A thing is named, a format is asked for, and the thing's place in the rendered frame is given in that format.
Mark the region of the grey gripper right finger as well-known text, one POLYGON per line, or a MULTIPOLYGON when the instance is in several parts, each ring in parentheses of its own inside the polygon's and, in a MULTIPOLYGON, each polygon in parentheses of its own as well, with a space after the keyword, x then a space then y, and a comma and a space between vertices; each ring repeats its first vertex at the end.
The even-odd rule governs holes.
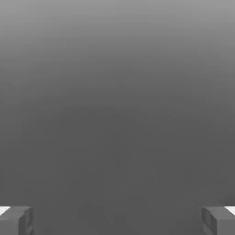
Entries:
POLYGON ((202 207, 201 221, 205 235, 235 235, 235 206, 202 207))

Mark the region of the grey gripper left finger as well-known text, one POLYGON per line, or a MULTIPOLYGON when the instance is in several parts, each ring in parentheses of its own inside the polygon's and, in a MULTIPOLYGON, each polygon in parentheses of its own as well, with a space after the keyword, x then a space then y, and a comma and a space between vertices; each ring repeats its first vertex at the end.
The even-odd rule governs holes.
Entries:
POLYGON ((0 206, 0 235, 34 235, 34 208, 0 206))

